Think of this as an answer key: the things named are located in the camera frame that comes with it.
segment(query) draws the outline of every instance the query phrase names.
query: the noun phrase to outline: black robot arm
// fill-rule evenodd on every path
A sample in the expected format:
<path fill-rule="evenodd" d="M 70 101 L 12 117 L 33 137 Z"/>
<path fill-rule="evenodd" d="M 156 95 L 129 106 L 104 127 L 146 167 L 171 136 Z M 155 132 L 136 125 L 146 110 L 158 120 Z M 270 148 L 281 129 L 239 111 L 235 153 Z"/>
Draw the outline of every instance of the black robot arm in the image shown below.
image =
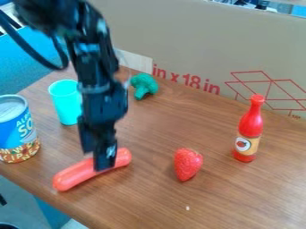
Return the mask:
<path fill-rule="evenodd" d="M 128 109 L 127 90 L 114 78 L 119 63 L 103 16 L 84 0 L 15 0 L 20 20 L 51 38 L 61 37 L 79 79 L 78 120 L 84 153 L 95 169 L 115 165 L 115 123 Z"/>

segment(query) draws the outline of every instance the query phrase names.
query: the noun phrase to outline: can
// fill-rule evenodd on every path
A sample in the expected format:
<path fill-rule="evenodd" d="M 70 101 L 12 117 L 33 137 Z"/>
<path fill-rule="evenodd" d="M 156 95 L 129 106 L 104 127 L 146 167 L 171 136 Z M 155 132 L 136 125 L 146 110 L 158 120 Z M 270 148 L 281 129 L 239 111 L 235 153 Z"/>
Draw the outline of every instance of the can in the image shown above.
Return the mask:
<path fill-rule="evenodd" d="M 27 100 L 18 95 L 0 96 L 0 160 L 22 162 L 33 157 L 39 147 Z"/>

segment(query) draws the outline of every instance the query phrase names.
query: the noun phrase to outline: toy broccoli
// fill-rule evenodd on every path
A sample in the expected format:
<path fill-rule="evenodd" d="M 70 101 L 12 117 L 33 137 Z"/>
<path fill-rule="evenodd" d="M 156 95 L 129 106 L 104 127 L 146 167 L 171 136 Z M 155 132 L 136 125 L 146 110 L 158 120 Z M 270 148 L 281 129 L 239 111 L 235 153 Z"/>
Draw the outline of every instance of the toy broccoli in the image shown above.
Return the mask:
<path fill-rule="evenodd" d="M 146 73 L 135 75 L 131 79 L 131 84 L 135 88 L 134 96 L 137 100 L 142 100 L 146 94 L 156 94 L 158 84 L 155 79 Z"/>

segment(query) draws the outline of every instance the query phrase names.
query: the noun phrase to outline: red strawberry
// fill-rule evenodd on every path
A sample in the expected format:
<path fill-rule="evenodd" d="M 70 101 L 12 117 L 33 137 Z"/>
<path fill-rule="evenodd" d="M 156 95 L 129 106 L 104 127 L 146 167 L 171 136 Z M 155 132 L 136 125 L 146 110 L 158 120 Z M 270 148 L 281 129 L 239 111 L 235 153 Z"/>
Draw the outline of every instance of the red strawberry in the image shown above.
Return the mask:
<path fill-rule="evenodd" d="M 191 179 L 203 164 L 203 156 L 191 149 L 180 148 L 174 154 L 174 168 L 182 182 Z"/>

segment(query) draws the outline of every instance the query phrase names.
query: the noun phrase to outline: hot sauce bottle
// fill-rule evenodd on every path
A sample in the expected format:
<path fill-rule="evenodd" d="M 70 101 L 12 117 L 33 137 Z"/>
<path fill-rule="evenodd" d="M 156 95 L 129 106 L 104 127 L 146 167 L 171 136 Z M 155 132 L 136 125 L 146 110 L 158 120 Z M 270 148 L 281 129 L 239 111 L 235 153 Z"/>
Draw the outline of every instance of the hot sauce bottle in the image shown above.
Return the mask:
<path fill-rule="evenodd" d="M 243 162 L 251 162 L 255 159 L 262 133 L 262 118 L 260 109 L 265 98 L 261 95 L 251 97 L 250 110 L 239 122 L 239 132 L 234 146 L 234 157 Z"/>

